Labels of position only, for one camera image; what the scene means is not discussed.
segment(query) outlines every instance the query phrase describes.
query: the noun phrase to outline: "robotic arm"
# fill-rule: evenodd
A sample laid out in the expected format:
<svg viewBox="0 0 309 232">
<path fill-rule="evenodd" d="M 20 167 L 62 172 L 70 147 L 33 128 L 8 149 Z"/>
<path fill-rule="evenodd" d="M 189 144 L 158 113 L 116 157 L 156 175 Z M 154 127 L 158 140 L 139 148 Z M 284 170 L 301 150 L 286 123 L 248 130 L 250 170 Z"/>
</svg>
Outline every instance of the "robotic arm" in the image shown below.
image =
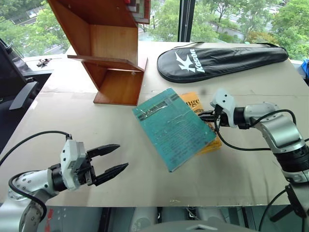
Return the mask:
<svg viewBox="0 0 309 232">
<path fill-rule="evenodd" d="M 83 184 L 100 185 L 121 173 L 128 163 L 114 166 L 96 176 L 92 158 L 108 154 L 120 145 L 105 145 L 85 151 L 84 144 L 68 139 L 61 152 L 61 162 L 43 171 L 13 176 L 8 198 L 0 207 L 0 231 L 34 232 L 46 215 L 45 202 L 66 189 Z"/>
<path fill-rule="evenodd" d="M 214 122 L 217 132 L 220 126 L 258 129 L 281 165 L 285 179 L 290 182 L 285 190 L 291 205 L 273 220 L 279 220 L 294 210 L 301 218 L 307 218 L 309 223 L 309 148 L 296 127 L 294 114 L 289 110 L 279 110 L 277 105 L 267 102 L 236 107 L 234 98 L 224 89 L 216 92 L 211 106 L 214 111 L 201 113 L 202 120 Z M 294 122 L 281 114 L 282 111 L 290 112 Z"/>
</svg>

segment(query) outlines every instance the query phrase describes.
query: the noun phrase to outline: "orange book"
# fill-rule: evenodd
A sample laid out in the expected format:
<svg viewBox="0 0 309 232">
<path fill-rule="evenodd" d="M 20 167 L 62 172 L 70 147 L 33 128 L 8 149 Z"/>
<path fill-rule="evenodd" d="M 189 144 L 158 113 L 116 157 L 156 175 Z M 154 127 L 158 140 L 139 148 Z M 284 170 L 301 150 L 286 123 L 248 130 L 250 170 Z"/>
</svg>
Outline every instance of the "orange book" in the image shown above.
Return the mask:
<svg viewBox="0 0 309 232">
<path fill-rule="evenodd" d="M 204 111 L 200 99 L 198 98 L 195 92 L 180 94 L 179 96 L 197 115 Z M 214 127 L 211 123 L 207 124 L 212 130 L 214 130 Z M 208 146 L 200 150 L 197 154 L 204 154 L 207 152 L 218 150 L 221 147 L 221 145 L 222 145 L 221 140 L 217 135 L 214 141 L 212 141 L 210 144 L 208 144 Z"/>
</svg>

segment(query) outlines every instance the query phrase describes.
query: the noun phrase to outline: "book cover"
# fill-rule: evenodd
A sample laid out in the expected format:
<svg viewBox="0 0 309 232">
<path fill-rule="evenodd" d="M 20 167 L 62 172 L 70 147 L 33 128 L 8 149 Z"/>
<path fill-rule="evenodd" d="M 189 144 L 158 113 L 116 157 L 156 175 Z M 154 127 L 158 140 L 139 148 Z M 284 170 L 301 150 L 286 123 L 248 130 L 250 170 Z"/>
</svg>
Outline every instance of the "book cover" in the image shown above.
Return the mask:
<svg viewBox="0 0 309 232">
<path fill-rule="evenodd" d="M 171 88 L 134 108 L 133 113 L 170 172 L 216 138 Z"/>
<path fill-rule="evenodd" d="M 200 99 L 198 98 L 197 93 L 189 92 L 189 93 L 181 94 L 180 97 L 197 115 L 204 111 L 204 108 L 201 104 Z M 207 123 L 207 124 L 211 128 L 211 130 L 214 131 L 213 125 L 211 123 Z M 222 146 L 221 140 L 216 135 L 215 140 L 212 141 L 207 146 L 205 146 L 202 150 L 200 150 L 198 152 L 198 155 L 218 150 L 220 149 L 221 146 Z"/>
</svg>

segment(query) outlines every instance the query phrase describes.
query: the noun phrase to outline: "wooden shelf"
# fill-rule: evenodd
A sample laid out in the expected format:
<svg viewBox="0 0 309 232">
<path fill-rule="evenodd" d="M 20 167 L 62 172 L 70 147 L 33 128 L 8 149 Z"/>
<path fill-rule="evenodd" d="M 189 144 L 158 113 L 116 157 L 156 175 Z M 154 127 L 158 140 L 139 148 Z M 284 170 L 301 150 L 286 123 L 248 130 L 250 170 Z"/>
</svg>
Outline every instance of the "wooden shelf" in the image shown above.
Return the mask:
<svg viewBox="0 0 309 232">
<path fill-rule="evenodd" d="M 138 66 L 138 27 L 125 2 L 48 2 L 77 54 L 68 58 L 82 62 L 98 89 L 94 103 L 136 105 L 145 67 Z"/>
</svg>

